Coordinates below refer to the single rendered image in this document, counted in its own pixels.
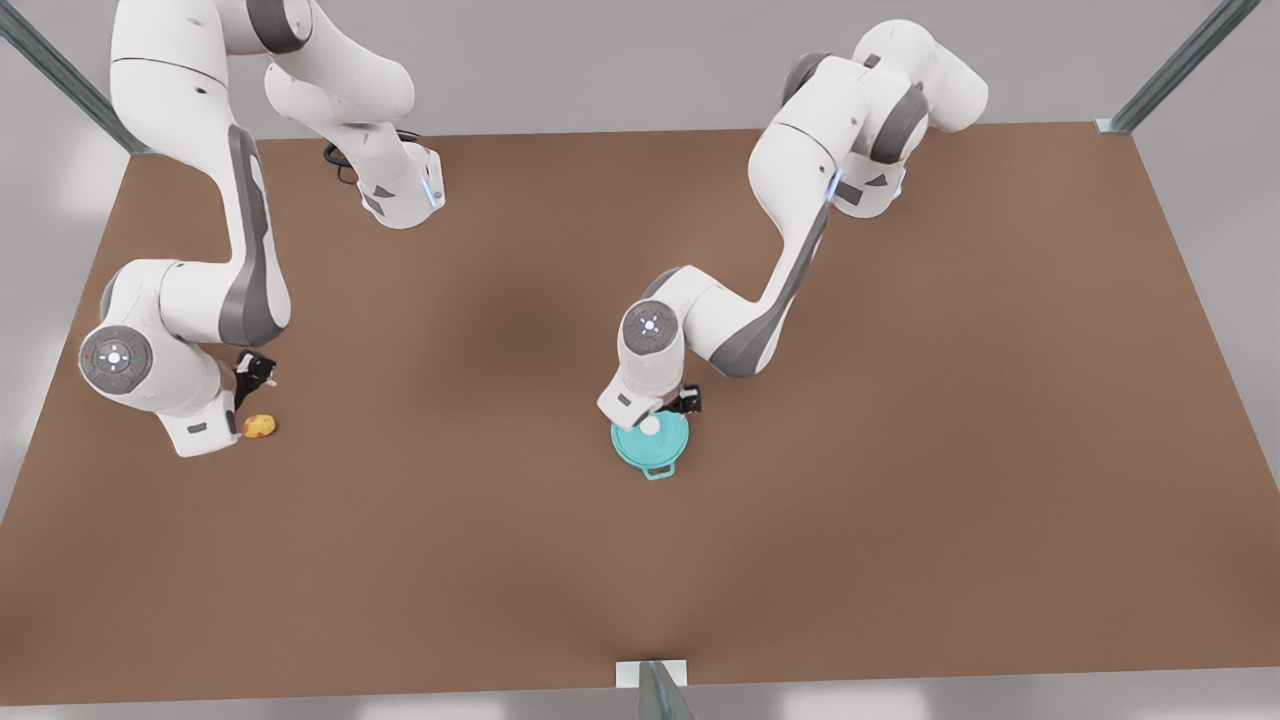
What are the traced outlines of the silver frame post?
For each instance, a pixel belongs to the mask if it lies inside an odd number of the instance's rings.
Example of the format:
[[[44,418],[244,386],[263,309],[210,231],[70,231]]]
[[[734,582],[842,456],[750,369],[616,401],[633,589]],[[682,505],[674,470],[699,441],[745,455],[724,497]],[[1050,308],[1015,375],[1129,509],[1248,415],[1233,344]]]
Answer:
[[[614,685],[637,689],[637,720],[696,720],[684,696],[687,661],[643,660],[614,665]]]
[[[1094,119],[1096,132],[1132,135],[1263,1],[1221,0],[1119,110]]]
[[[140,156],[154,152],[124,127],[108,97],[50,44],[9,0],[0,0],[0,37],[4,37],[35,69],[129,155]]]

